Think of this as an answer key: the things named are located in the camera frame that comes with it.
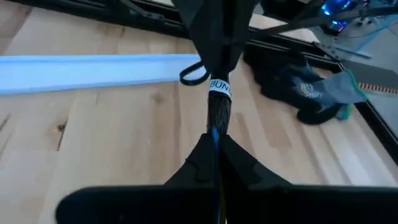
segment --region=wooden table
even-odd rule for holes
[[[309,30],[287,35],[316,40]],[[189,40],[0,1],[0,52],[196,51]],[[260,95],[247,65],[232,76],[229,133],[274,172],[300,184],[397,185],[396,165],[356,109],[347,122],[306,126],[295,109]],[[160,83],[0,97],[2,223],[53,223],[59,200],[86,186],[164,183],[205,131],[207,89]]]

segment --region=black metal frame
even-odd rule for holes
[[[188,30],[182,24],[178,11],[172,6],[153,1],[131,0],[136,6],[135,10],[126,7],[117,0],[8,1],[189,39]],[[257,30],[254,27],[249,28],[250,33]],[[271,35],[252,39],[247,44],[279,52],[285,52],[289,49],[303,52],[311,66],[330,70],[333,73],[338,73],[345,69],[343,64],[335,58],[326,57],[326,53],[314,43],[304,42],[283,35]],[[397,136],[388,128],[388,125],[386,125],[371,102],[358,103],[356,107],[393,160],[398,164]]]

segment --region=white label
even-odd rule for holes
[[[224,93],[225,95],[229,96],[229,98],[232,100],[231,89],[229,87],[229,83],[226,81],[219,79],[210,80],[209,91],[217,91],[219,93]]]

